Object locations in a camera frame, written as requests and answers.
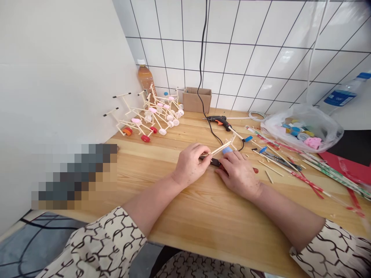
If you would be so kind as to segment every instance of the clear plastic bag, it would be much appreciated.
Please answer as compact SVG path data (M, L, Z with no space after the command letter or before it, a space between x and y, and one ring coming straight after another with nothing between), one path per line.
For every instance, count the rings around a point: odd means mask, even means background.
M305 123L306 128L313 132L315 137L322 139L318 149L311 148L291 134L282 132L282 124L289 123L293 119ZM261 123L261 129L263 133L280 139L295 149L310 153L326 151L334 146L344 134L342 126L333 118L307 104L294 105L288 110L266 117Z

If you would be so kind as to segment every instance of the red paper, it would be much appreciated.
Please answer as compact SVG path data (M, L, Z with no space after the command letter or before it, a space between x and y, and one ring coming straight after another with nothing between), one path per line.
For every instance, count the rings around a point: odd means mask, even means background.
M327 164L329 166L342 173L353 182L359 183L361 180L363 183L371 185L371 167L367 167L354 161L347 160L329 152L320 153L319 155L327 161ZM345 164L349 175L347 175L347 173L341 168L340 161Z

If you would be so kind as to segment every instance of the plastic bottle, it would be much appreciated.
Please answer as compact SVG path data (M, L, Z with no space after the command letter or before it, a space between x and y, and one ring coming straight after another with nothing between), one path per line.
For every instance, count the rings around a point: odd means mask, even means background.
M155 96L157 96L155 84L153 82L153 76L150 70L146 67L145 60L138 59L138 64L139 64L138 78L140 83L142 84L143 89L147 90L146 95L152 93L152 90L150 88L151 84L153 84L153 93L155 94ZM154 98L152 95L150 101L154 103Z
M340 85L324 99L319 109L327 115L331 115L336 109L343 107L362 93L363 87L369 78L371 78L371 73L360 73L353 80Z

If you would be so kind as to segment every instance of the wooden tabletop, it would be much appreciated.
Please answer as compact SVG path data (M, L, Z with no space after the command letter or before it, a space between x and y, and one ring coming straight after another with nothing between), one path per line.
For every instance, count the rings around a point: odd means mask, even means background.
M244 112L215 108L211 108L209 115L248 116ZM202 120L203 117L201 113L185 112L179 126L168 129L165 136L152 135L149 143L143 142L137 134L124 137L117 133L107 142L120 147L117 169L111 163L111 174L106 173L106 179L113 182L99 183L97 180L93 186L94 191L85 196L85 199L95 198L99 201L86 201L82 206L83 210L54 212L92 222L172 172L179 153L189 144L200 142L211 150L216 149L220 143L211 134L207 121ZM252 135L245 128L246 125L255 128L260 126L251 119L228 121L243 137ZM226 132L222 126L212 123L212 127L223 141L231 137L231 132ZM265 145L260 143L259 138L254 136L254 139L258 144ZM241 141L236 139L235 146L240 148L241 145ZM306 183L285 173L273 163L269 166L281 172L284 177L267 169L258 162L262 158L252 152L254 147L252 143L246 143L241 152L249 155L253 166L259 169L258 177L264 183L316 214L336 222L354 235L366 236L361 219L355 213L327 197L324 200L319 199ZM149 240L283 277L305 276L290 258L291 245L282 232L254 205L226 188L214 169L214 166L209 166L198 181L171 202L153 227ZM270 173L274 184L268 180L265 170ZM351 204L346 188L338 182L310 166L303 173L325 191ZM358 195L357 197L362 209L369 216L370 203Z

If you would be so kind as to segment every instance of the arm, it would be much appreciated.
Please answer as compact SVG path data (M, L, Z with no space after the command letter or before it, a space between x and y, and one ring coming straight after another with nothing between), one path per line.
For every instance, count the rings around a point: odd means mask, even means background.
M216 170L228 188L251 201L292 243L291 257L310 277L367 277L371 244L261 183L239 152L219 160Z
M209 151L200 143L188 146L180 153L173 173L72 233L62 254L37 277L128 277L131 262L163 210L206 171L212 156L201 163L198 157Z

